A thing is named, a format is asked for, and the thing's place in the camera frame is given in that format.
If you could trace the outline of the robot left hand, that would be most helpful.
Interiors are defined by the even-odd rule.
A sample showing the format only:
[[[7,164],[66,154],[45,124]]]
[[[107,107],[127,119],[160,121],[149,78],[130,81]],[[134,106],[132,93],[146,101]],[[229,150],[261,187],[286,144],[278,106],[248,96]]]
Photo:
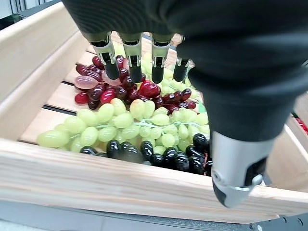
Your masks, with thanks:
[[[83,36],[107,60],[107,33],[183,35],[178,55],[205,98],[211,176],[225,207],[258,185],[275,138],[308,89],[305,0],[65,0]]]

